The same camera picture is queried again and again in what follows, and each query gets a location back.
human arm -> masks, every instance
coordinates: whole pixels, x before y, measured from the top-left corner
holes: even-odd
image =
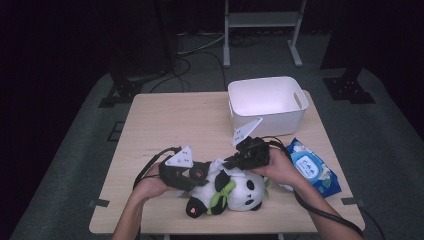
[[[252,169],[252,172],[268,177],[272,181],[289,185],[304,200],[304,202],[316,209],[339,216],[334,208],[319,194],[319,192],[303,177],[293,166],[288,157],[279,149],[270,148],[269,165]],[[323,239],[362,239],[353,229],[333,220],[324,218],[309,212],[313,223]]]
[[[145,176],[159,174],[159,164],[154,164]],[[135,239],[140,228],[144,204],[151,198],[162,195],[164,192],[174,190],[168,187],[159,177],[146,177],[134,188],[128,198],[124,211],[116,225],[112,239]]]

table leg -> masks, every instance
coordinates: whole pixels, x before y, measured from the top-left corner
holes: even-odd
[[[230,67],[230,46],[228,43],[229,39],[229,23],[228,23],[228,15],[229,15],[229,9],[228,9],[228,0],[225,0],[225,26],[224,26],[224,67],[229,68]]]
[[[293,38],[287,41],[287,44],[289,45],[289,49],[292,54],[294,64],[296,65],[296,67],[303,66],[302,60],[300,59],[299,53],[297,52],[296,42],[297,42],[297,37],[299,36],[300,25],[302,24],[302,20],[303,20],[303,14],[305,12],[306,1],[307,0],[303,0],[300,5],[299,14],[297,15],[296,25],[294,27]]]

white label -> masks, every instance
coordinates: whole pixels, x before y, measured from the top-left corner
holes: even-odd
[[[319,174],[318,166],[308,156],[303,156],[297,160],[296,168],[305,178],[312,179]]]
[[[167,166],[192,168],[193,157],[191,147],[187,146],[165,162]]]
[[[240,128],[235,129],[231,145],[235,147],[237,144],[246,139],[253,132],[253,130],[255,130],[259,123],[262,122],[262,120],[262,117],[258,117],[257,119],[241,126]]]

dark background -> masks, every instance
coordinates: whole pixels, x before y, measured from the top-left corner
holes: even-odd
[[[140,37],[128,30],[134,19],[123,14],[128,10],[123,6],[134,2],[1,1],[0,238],[13,232],[85,97],[109,72],[117,49]],[[223,30],[223,0],[163,2],[174,4],[177,32]],[[424,17],[418,2],[309,0],[301,32],[333,30],[323,68],[346,66],[350,55],[343,41],[350,39],[356,57],[382,80],[423,137]],[[295,0],[231,0],[232,11],[292,10],[298,5]],[[142,11],[139,7],[133,6],[135,14]]]

person's left hand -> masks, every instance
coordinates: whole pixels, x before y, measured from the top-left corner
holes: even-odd
[[[147,201],[150,198],[162,195],[166,191],[177,190],[167,186],[159,176],[156,176],[159,175],[159,164],[160,163],[153,164],[149,171],[147,171],[144,178],[137,184],[131,193],[132,198],[136,198],[139,201]]]

